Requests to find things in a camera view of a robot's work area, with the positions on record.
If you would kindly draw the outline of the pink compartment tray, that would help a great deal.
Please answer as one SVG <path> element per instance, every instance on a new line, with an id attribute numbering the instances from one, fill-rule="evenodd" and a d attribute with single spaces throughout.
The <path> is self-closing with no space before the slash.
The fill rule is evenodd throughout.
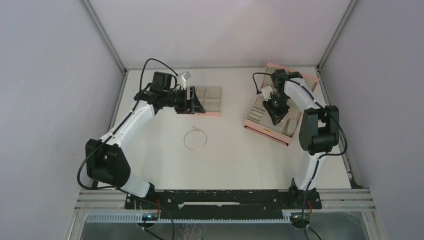
<path id="1" fill-rule="evenodd" d="M 206 113 L 184 113 L 185 111 L 185 90 L 177 89 L 175 91 L 177 105 L 175 111 L 177 114 L 200 115 L 200 116 L 218 116 L 220 117 L 222 108 L 222 88 L 218 86 L 196 86 L 198 89 L 198 99 L 206 110 Z"/>

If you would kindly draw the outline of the pink jewelry box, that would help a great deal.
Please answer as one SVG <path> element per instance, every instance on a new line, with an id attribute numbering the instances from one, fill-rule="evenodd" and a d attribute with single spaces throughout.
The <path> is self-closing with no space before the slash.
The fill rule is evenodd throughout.
<path id="1" fill-rule="evenodd" d="M 288 146 L 296 129 L 300 126 L 303 111 L 283 93 L 284 84 L 271 77 L 282 71 L 292 77 L 294 69 L 268 62 L 258 96 L 244 120 L 244 128 Z"/>

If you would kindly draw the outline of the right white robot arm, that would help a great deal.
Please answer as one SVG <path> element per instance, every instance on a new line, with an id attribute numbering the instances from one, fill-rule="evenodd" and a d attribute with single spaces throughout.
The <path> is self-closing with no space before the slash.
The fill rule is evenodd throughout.
<path id="1" fill-rule="evenodd" d="M 289 100 L 302 111 L 298 139 L 303 154 L 293 179 L 296 190 L 289 194 L 289 203 L 302 208 L 309 201 L 306 191 L 316 187 L 323 159 L 339 143 L 339 109 L 316 98 L 298 71 L 277 69 L 269 77 L 271 85 L 260 92 L 264 97 L 262 105 L 272 124 L 276 126 L 288 114 Z"/>

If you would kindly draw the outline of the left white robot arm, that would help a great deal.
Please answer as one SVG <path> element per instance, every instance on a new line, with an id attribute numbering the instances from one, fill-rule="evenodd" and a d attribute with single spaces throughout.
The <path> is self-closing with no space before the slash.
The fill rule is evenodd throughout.
<path id="1" fill-rule="evenodd" d="M 137 196 L 137 202 L 149 209 L 156 203 L 154 185 L 132 173 L 125 150 L 142 127 L 159 110 L 173 108 L 177 114 L 206 113 L 194 86 L 187 86 L 188 71 L 173 75 L 156 71 L 152 81 L 134 96 L 126 115 L 99 139 L 85 145 L 83 166 L 87 176 L 127 194 Z"/>

